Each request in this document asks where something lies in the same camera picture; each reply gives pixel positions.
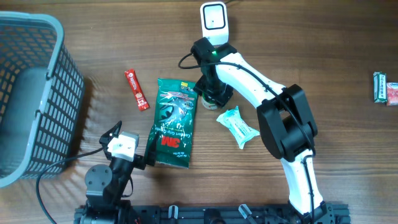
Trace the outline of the red coffee stick sachet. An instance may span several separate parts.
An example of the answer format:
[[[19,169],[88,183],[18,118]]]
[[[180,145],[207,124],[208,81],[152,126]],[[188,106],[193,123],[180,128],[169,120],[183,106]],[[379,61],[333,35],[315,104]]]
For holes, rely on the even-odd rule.
[[[142,88],[138,82],[135,70],[129,69],[129,70],[125,71],[124,76],[126,77],[128,83],[131,87],[131,90],[136,99],[139,111],[144,111],[146,109],[149,109],[149,104],[148,104],[148,102],[144,96],[144,93],[142,91]]]

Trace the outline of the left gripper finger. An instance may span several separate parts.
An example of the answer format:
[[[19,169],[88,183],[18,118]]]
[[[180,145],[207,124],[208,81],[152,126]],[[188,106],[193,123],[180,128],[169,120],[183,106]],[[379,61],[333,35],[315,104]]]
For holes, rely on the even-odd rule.
[[[153,139],[147,143],[145,151],[146,158],[156,158],[157,140],[158,140],[158,133],[155,133]]]
[[[100,137],[99,143],[101,144],[104,152],[108,151],[108,144],[110,143],[110,141],[113,138],[118,137],[121,126],[122,121],[118,121],[111,129],[109,129]]]

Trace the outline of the teal wet wipes pack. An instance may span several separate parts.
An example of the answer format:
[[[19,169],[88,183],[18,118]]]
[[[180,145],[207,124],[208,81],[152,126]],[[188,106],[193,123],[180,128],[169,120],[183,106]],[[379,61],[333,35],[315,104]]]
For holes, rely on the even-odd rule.
[[[216,120],[229,129],[240,149],[244,149],[246,142],[260,135],[259,131],[248,126],[242,119],[239,106],[225,111],[223,114],[219,115]]]

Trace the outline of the green white gum pack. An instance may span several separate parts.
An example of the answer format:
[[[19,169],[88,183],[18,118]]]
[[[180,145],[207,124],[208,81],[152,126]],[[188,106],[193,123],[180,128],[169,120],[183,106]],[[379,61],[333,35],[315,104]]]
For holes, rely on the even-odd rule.
[[[374,84],[374,102],[375,103],[386,103],[387,102],[387,91],[386,91],[386,74],[382,72],[373,73],[373,84]]]

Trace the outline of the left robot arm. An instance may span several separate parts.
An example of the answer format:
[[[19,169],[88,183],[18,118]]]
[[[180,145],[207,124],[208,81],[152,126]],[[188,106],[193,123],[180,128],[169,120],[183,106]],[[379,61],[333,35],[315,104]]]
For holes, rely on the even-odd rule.
[[[134,169],[154,166],[156,146],[136,154],[139,135],[121,131],[119,121],[99,139],[109,165],[95,165],[85,175],[85,206],[75,212],[75,223],[140,223],[140,215],[124,195]]]

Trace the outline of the red tissue packet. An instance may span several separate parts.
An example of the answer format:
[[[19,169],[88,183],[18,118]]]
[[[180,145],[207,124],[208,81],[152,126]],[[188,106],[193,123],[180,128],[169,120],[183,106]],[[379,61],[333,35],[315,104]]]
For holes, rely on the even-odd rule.
[[[398,105],[398,83],[389,82],[386,84],[387,106]]]

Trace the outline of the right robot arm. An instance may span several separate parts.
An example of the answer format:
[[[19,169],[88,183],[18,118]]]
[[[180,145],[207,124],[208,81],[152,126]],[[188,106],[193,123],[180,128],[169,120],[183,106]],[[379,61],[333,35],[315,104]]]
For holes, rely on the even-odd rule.
[[[206,102],[223,107],[237,91],[256,109],[265,148],[284,169],[291,223],[335,223],[333,206],[317,187],[313,159],[318,128],[304,91],[266,78],[228,43],[215,47],[203,37],[190,53],[202,72],[194,90]]]

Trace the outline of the green 3M glove package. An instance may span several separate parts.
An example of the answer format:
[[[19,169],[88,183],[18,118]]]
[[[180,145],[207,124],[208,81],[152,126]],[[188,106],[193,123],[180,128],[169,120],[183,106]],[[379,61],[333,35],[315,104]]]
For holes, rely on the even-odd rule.
[[[198,94],[195,83],[159,78],[154,123],[147,142],[158,133],[155,164],[189,168]]]

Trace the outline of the green lid jar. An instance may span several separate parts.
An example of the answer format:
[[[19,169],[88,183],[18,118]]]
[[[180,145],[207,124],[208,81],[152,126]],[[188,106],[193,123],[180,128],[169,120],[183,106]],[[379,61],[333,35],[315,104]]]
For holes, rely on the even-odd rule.
[[[215,101],[212,100],[211,98],[208,98],[205,95],[203,95],[201,97],[201,103],[208,110],[217,110],[218,109],[218,105],[215,103]]]

